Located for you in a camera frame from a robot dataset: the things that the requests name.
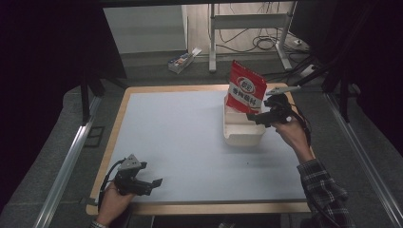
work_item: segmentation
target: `white container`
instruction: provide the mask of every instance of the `white container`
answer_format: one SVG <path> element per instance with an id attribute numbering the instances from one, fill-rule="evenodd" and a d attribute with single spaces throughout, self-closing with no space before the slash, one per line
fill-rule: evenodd
<path id="1" fill-rule="evenodd" d="M 249 121 L 245 113 L 223 104 L 223 132 L 225 142 L 234 146 L 254 146 L 266 132 L 263 124 Z"/>

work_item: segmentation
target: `plaid sleeve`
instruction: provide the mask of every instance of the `plaid sleeve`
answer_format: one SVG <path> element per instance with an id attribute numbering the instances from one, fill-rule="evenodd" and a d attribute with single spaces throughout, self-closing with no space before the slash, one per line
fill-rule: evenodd
<path id="1" fill-rule="evenodd" d="M 344 201 L 348 198 L 347 191 L 336 184 L 323 164 L 319 160 L 311 160 L 300 164 L 297 169 L 313 214 L 315 227 L 335 226 L 316 209 L 313 200 L 340 227 L 355 227 L 355 223 L 344 205 Z"/>

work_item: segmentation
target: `red bag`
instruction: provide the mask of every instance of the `red bag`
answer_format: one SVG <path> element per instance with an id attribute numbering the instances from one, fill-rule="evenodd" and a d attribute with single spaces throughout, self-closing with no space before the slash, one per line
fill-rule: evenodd
<path id="1" fill-rule="evenodd" d="M 232 62 L 226 105 L 244 113 L 258 113 L 267 84 L 256 72 Z"/>

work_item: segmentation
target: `human hand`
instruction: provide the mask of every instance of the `human hand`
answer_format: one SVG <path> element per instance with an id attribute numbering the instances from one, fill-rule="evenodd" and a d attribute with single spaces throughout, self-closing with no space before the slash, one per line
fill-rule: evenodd
<path id="1" fill-rule="evenodd" d="M 134 196 L 135 194 L 122 196 L 119 194 L 115 183 L 111 182 L 105 190 L 104 199 L 98 217 L 95 220 L 104 226 L 109 226 L 110 222 L 127 208 Z"/>
<path id="2" fill-rule="evenodd" d="M 314 159 L 305 132 L 295 117 L 291 117 L 289 123 L 271 123 L 271 125 L 284 141 L 294 149 L 300 163 Z"/>

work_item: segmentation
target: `white board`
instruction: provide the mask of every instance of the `white board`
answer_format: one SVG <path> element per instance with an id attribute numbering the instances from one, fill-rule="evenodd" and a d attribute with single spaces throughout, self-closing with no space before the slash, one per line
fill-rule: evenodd
<path id="1" fill-rule="evenodd" d="M 257 146 L 225 143 L 225 94 L 191 91 L 130 96 L 109 168 L 134 154 L 140 162 L 147 162 L 138 180 L 163 179 L 151 196 L 134 201 L 305 200 L 297 157 L 273 127 L 267 128 Z"/>

